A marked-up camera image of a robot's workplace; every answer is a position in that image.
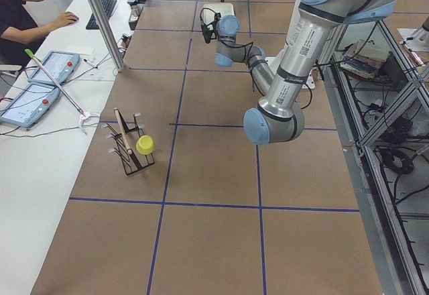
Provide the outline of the white bear tray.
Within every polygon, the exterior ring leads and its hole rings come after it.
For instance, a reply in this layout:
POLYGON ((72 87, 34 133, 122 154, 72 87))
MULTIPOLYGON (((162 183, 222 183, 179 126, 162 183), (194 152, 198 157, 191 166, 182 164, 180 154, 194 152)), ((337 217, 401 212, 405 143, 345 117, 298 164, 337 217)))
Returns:
POLYGON ((213 21, 215 13, 220 13, 221 17, 235 15, 234 7, 231 3, 206 3, 203 8, 202 17, 206 23, 213 21))

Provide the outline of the yellow cup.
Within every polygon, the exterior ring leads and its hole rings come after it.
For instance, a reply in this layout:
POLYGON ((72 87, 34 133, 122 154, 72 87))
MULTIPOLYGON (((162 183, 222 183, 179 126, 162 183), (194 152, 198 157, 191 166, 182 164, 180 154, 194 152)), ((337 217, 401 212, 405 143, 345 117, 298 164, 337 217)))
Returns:
POLYGON ((150 135, 142 135, 135 144, 136 150, 142 155, 149 155, 154 151, 154 141, 150 135))

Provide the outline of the steel cylinder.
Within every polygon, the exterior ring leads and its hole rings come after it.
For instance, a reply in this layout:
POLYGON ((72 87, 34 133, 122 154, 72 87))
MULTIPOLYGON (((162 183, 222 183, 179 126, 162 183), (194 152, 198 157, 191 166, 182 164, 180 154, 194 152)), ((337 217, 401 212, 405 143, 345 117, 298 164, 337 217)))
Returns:
POLYGON ((131 6, 130 21, 137 21, 139 18, 139 8, 137 5, 131 6))

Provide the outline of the black marker pen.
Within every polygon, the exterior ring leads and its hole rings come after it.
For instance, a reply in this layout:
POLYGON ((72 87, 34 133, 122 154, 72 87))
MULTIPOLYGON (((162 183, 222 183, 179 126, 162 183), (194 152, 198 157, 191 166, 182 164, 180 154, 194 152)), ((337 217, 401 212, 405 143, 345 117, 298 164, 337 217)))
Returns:
POLYGON ((83 60, 84 60, 84 62, 86 62, 86 63, 87 63, 89 66, 91 66, 92 68, 94 68, 94 69, 98 69, 98 66, 97 66, 95 63, 93 63, 93 62, 91 62, 91 61, 87 60, 86 58, 84 58, 83 60))

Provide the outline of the magazine stack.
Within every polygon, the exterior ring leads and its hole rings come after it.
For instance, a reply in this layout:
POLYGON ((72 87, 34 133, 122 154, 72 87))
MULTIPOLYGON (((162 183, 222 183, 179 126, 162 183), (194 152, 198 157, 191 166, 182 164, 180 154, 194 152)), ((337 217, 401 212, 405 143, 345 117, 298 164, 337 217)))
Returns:
POLYGON ((341 56, 340 68, 361 78, 374 78, 389 58, 390 51, 373 40, 359 40, 348 46, 341 56))

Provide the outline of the upper teach pendant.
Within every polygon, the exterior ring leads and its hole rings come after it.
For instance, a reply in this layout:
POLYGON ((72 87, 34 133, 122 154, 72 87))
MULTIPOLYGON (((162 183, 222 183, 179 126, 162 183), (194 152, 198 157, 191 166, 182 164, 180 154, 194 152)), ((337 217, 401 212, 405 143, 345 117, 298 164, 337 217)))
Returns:
MULTIPOLYGON (((42 60, 42 65, 60 83, 65 82, 80 62, 80 54, 73 52, 50 51, 42 60)), ((36 68, 28 82, 53 85, 44 71, 36 68)))

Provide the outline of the teach pendant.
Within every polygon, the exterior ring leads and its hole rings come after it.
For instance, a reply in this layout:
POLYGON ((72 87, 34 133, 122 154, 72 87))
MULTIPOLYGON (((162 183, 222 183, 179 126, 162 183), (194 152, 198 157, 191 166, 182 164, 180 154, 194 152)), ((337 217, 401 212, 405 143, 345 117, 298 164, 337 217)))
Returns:
MULTIPOLYGON (((42 65, 60 83, 65 82, 80 62, 80 54, 73 52, 50 51, 42 60, 42 65)), ((36 68, 28 82, 53 85, 44 71, 36 68)))
POLYGON ((1 122, 30 128, 55 103, 60 90, 47 84, 30 83, 1 113, 1 122))

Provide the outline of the metal rod with green tip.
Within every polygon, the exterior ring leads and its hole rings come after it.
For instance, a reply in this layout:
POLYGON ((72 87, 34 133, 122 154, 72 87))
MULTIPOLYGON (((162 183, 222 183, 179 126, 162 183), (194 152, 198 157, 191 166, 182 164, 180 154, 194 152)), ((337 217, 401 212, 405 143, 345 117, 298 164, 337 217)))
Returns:
POLYGON ((36 58, 34 53, 30 49, 25 49, 25 53, 36 63, 36 65, 47 75, 47 77, 54 83, 56 88, 68 99, 68 101, 74 106, 74 108, 80 113, 78 128, 86 135, 84 128, 84 122, 91 117, 100 117, 99 113, 91 113, 84 111, 78 103, 63 89, 61 84, 50 74, 50 72, 42 65, 40 60, 36 58))

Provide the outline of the seated person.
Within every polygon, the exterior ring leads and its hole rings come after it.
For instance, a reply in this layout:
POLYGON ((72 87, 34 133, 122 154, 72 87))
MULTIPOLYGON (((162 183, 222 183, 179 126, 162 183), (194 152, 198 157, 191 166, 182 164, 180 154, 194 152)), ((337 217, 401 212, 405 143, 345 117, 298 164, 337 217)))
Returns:
POLYGON ((29 1, 44 0, 1 0, 1 58, 7 64, 25 67, 29 62, 26 49, 36 52, 51 32, 78 21, 74 13, 66 11, 38 26, 24 7, 29 1))

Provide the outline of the lower teach pendant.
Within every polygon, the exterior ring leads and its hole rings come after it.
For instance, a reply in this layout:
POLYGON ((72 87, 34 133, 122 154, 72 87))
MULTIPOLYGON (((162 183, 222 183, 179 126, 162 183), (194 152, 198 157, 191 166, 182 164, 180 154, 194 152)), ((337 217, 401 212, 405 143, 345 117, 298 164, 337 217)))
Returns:
POLYGON ((55 103, 60 90, 47 84, 30 83, 1 113, 1 122, 30 128, 55 103))

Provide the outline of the aluminium frame post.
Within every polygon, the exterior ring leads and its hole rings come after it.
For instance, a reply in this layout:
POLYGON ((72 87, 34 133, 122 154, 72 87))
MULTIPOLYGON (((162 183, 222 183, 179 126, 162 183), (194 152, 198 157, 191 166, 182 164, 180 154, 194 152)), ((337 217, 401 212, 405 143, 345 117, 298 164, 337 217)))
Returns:
POLYGON ((108 52, 111 55, 112 61, 114 62, 115 68, 117 72, 122 72, 125 68, 125 63, 117 47, 117 42, 114 38, 107 16, 101 5, 101 1, 100 0, 87 0, 87 1, 97 21, 99 30, 105 41, 105 45, 108 49, 108 52))

